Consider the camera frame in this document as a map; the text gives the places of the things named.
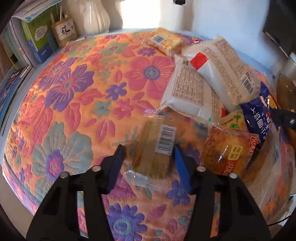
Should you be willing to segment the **amber ribbed glass bowl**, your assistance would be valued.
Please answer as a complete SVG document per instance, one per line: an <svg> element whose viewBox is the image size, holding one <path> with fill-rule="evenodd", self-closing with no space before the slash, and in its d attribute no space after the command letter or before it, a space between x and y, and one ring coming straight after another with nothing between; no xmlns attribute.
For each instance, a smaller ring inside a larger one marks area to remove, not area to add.
<svg viewBox="0 0 296 241"><path fill-rule="evenodd" d="M280 73L276 83L276 97L281 109L293 113L296 111L295 84L287 76Z"/></svg>

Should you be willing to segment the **white snack bag lower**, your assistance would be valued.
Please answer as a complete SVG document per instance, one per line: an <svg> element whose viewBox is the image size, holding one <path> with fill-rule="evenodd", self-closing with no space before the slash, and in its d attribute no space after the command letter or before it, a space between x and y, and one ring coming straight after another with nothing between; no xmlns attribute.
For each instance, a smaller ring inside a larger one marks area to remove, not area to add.
<svg viewBox="0 0 296 241"><path fill-rule="evenodd" d="M206 121L218 121L227 114L214 89L191 63L174 56L175 70L166 86L159 108L170 108L177 113Z"/></svg>

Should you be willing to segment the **brown bar clear wrapper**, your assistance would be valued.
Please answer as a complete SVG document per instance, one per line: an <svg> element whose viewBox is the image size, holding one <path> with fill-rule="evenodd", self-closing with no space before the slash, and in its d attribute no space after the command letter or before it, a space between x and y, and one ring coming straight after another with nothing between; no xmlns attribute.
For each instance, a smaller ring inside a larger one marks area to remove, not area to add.
<svg viewBox="0 0 296 241"><path fill-rule="evenodd" d="M147 119L126 176L135 186L159 188L170 171L174 145L185 117L170 109L148 109L144 116Z"/></svg>

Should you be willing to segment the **blue chip bag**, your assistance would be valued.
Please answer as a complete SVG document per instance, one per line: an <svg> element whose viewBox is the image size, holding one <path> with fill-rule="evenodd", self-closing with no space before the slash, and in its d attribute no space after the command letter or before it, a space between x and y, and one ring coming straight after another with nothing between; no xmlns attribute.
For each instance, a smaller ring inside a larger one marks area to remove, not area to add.
<svg viewBox="0 0 296 241"><path fill-rule="evenodd" d="M247 130L258 135L259 148L265 142L271 124L271 109L278 105L264 82L260 84L259 97L250 102L240 104Z"/></svg>

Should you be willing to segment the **floral orange table mat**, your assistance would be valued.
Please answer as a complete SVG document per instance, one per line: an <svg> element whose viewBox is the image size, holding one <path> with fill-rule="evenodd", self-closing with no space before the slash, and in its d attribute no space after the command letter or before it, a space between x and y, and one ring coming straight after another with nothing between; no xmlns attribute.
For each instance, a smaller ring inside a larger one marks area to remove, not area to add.
<svg viewBox="0 0 296 241"><path fill-rule="evenodd" d="M113 240L185 240L195 196L181 183L174 152L159 188L135 186L126 176L147 119L144 112L170 109L161 110L159 105L175 70L174 56L185 58L182 51L166 56L149 45L145 40L149 33L101 35L69 43L30 86L8 133L3 175L33 218L61 173L85 173L123 145L125 159L116 185L102 195ZM281 109L273 84L242 62L252 77L266 84L276 109ZM203 166L201 154L212 125L248 132L240 105L213 122L184 117L174 147L179 145L198 166ZM295 175L295 152L286 131L293 129L272 120L264 144L259 148L257 142L246 171L238 176L269 229L288 204ZM82 191L77 201L80 234L87 237ZM218 234L219 214L216 193L212 237Z"/></svg>

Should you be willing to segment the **black wall television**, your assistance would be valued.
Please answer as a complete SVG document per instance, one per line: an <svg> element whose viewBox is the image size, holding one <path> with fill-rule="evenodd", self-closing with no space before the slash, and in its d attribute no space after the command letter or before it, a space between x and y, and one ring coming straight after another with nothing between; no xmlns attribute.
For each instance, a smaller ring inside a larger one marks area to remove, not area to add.
<svg viewBox="0 0 296 241"><path fill-rule="evenodd" d="M295 54L295 0L269 1L262 32L288 57Z"/></svg>

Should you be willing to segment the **wooden pen holder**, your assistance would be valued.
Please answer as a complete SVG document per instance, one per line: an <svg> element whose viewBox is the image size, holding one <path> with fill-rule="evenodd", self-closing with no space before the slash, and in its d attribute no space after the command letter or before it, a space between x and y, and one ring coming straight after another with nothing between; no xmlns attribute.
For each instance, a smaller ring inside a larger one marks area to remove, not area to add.
<svg viewBox="0 0 296 241"><path fill-rule="evenodd" d="M63 14L63 6L58 8L58 21L56 22L53 14L51 14L52 31L59 48L63 48L68 42L77 39L77 32L75 29L73 18L68 14Z"/></svg>

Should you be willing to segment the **green and blue book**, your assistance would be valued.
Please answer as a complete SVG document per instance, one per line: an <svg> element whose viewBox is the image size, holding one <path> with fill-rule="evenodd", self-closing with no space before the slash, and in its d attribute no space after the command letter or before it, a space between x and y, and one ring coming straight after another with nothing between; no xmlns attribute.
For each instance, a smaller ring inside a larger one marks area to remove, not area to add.
<svg viewBox="0 0 296 241"><path fill-rule="evenodd" d="M19 9L11 17L10 26L25 54L34 67L43 64L57 49L51 28L51 17L58 20L60 1L34 1Z"/></svg>

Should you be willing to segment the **white ceramic vase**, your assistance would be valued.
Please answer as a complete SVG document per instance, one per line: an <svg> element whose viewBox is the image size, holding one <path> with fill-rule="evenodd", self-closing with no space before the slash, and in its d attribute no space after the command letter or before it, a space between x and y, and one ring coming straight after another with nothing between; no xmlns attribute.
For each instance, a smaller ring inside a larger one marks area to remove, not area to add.
<svg viewBox="0 0 296 241"><path fill-rule="evenodd" d="M100 0L80 1L79 5L84 35L98 35L109 32L110 17Z"/></svg>

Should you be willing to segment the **yellow cracker pack barcode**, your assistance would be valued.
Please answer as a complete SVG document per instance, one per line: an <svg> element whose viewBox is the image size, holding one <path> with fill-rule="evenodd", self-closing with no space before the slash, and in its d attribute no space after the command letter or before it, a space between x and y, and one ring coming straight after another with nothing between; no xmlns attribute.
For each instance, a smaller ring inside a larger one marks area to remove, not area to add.
<svg viewBox="0 0 296 241"><path fill-rule="evenodd" d="M183 47L188 45L188 41L177 33L171 32L164 28L156 28L146 37L147 43L166 56L174 56L179 54Z"/></svg>

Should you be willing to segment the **orange fried snack bag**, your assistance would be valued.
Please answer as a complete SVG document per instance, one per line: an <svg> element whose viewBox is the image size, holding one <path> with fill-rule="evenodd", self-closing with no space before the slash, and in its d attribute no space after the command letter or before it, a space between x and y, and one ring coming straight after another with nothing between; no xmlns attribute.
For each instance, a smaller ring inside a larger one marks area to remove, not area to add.
<svg viewBox="0 0 296 241"><path fill-rule="evenodd" d="M201 164L215 174L227 176L233 172L241 177L257 142L257 134L212 125L201 154Z"/></svg>

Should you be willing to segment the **white snack bag red patch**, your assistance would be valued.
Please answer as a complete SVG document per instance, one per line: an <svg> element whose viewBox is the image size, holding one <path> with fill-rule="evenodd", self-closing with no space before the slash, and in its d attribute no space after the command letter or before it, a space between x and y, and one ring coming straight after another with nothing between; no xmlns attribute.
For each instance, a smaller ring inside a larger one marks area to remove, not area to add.
<svg viewBox="0 0 296 241"><path fill-rule="evenodd" d="M228 112L259 97L260 80L252 77L223 37L184 47L182 55L206 79Z"/></svg>

